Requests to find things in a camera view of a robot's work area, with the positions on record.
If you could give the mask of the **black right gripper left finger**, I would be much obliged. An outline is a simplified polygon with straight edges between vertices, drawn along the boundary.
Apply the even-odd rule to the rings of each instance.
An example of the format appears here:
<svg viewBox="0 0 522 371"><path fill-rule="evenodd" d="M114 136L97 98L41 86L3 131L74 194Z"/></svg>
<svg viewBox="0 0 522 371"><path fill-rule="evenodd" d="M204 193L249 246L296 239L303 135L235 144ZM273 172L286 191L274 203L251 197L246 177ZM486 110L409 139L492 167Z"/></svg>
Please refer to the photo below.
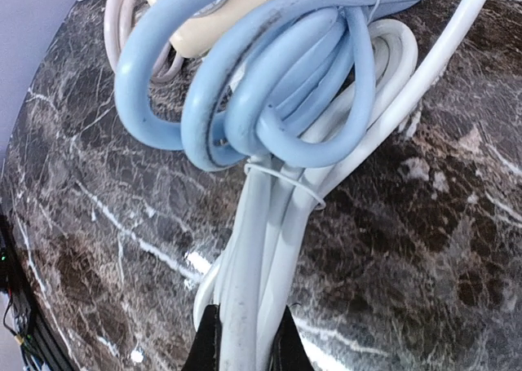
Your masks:
<svg viewBox="0 0 522 371"><path fill-rule="evenodd" d="M222 325L219 306L206 306L182 371L218 371Z"/></svg>

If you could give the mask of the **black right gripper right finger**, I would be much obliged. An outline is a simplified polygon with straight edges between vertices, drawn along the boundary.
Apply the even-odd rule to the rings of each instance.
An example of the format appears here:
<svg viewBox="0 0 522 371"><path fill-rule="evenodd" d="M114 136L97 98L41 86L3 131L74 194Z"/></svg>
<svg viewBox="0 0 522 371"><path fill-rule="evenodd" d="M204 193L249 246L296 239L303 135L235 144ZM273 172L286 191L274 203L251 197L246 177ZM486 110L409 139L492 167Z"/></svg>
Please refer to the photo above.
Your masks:
<svg viewBox="0 0 522 371"><path fill-rule="evenodd" d="M272 343L270 370L273 371L313 371L293 316L285 308L281 323Z"/></svg>

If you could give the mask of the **beige cube socket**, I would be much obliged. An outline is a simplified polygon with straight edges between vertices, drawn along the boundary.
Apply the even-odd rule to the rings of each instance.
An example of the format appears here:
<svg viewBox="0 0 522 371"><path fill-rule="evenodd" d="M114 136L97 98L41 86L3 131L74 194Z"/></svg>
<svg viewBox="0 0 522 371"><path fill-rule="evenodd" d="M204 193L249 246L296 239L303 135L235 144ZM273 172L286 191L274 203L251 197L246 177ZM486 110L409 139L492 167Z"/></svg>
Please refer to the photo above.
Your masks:
<svg viewBox="0 0 522 371"><path fill-rule="evenodd" d="M169 38L181 57L204 55L238 20L269 0L214 0L185 20Z"/></svg>

